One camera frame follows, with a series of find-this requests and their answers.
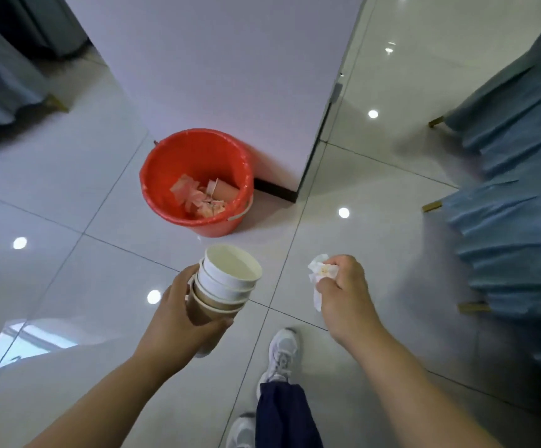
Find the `person's right arm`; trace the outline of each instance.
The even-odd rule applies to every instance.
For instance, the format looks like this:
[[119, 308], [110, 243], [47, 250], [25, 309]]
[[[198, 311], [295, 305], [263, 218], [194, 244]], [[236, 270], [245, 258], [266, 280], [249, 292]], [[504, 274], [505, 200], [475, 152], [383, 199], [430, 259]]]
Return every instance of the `person's right arm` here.
[[364, 269], [339, 255], [335, 280], [323, 278], [322, 315], [331, 336], [357, 360], [405, 448], [501, 448], [428, 379], [420, 362], [386, 331], [368, 293]]

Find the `red bucket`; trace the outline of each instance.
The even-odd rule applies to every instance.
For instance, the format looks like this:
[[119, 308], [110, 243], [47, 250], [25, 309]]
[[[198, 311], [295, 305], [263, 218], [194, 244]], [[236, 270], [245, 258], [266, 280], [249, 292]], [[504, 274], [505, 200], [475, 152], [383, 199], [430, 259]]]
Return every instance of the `red bucket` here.
[[[220, 214], [195, 218], [170, 191], [184, 174], [203, 185], [221, 178], [238, 188], [239, 194]], [[254, 174], [247, 147], [217, 130], [184, 130], [159, 142], [142, 166], [140, 182], [144, 199], [153, 211], [168, 222], [186, 226], [204, 237], [233, 232], [254, 200]]]

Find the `tiled floor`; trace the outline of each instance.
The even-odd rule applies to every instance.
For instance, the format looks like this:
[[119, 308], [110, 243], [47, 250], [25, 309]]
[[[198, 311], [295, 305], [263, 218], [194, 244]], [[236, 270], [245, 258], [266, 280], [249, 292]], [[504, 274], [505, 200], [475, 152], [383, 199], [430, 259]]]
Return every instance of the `tiled floor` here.
[[[475, 298], [453, 254], [457, 234], [438, 212], [420, 212], [479, 180], [475, 159], [426, 122], [540, 30], [541, 0], [366, 1], [298, 202], [257, 192], [225, 239], [263, 265], [252, 301], [210, 356], [161, 389], [126, 446], [221, 446], [232, 419], [254, 410], [268, 343], [285, 326], [303, 339], [296, 379], [325, 446], [397, 446], [362, 371], [312, 307], [307, 263], [344, 252], [362, 262], [384, 323], [437, 384], [505, 446], [541, 447], [529, 362], [507, 328], [457, 313], [455, 303]], [[0, 146], [3, 448], [30, 440], [127, 358], [155, 309], [147, 294], [212, 243], [143, 201], [138, 171], [153, 141], [98, 53], [51, 80], [71, 112]]]

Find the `gold chair leg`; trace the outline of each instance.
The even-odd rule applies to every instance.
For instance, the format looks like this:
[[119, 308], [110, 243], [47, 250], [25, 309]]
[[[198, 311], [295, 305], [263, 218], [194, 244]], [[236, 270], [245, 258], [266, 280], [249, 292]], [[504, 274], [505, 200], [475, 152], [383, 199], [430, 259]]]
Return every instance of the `gold chair leg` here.
[[434, 203], [426, 204], [425, 206], [422, 206], [423, 212], [430, 212], [434, 209], [439, 209], [442, 207], [442, 201], [435, 201]]
[[440, 118], [437, 118], [437, 119], [433, 119], [431, 120], [429, 123], [428, 123], [428, 127], [430, 127], [431, 129], [433, 129], [434, 127], [436, 127], [437, 125], [439, 125], [441, 122], [443, 122], [445, 120], [445, 117], [444, 116], [441, 116]]
[[490, 305], [484, 301], [467, 301], [465, 303], [459, 303], [457, 309], [461, 314], [492, 312]]
[[52, 94], [46, 96], [44, 103], [60, 112], [69, 113], [69, 109], [65, 106], [65, 104], [63, 104], [63, 102], [61, 102], [57, 97], [53, 96]]

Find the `gray sneaker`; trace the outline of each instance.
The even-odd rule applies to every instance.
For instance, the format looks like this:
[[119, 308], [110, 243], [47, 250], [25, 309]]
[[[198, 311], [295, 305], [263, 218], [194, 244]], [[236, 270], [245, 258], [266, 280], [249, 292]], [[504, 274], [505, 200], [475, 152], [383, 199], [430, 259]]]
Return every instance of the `gray sneaker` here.
[[231, 425], [227, 436], [227, 448], [254, 448], [255, 441], [255, 414], [245, 413]]
[[296, 332], [292, 329], [281, 329], [274, 335], [268, 347], [268, 369], [256, 386], [256, 397], [260, 399], [260, 384], [265, 382], [291, 383], [291, 375], [298, 360], [300, 344]]

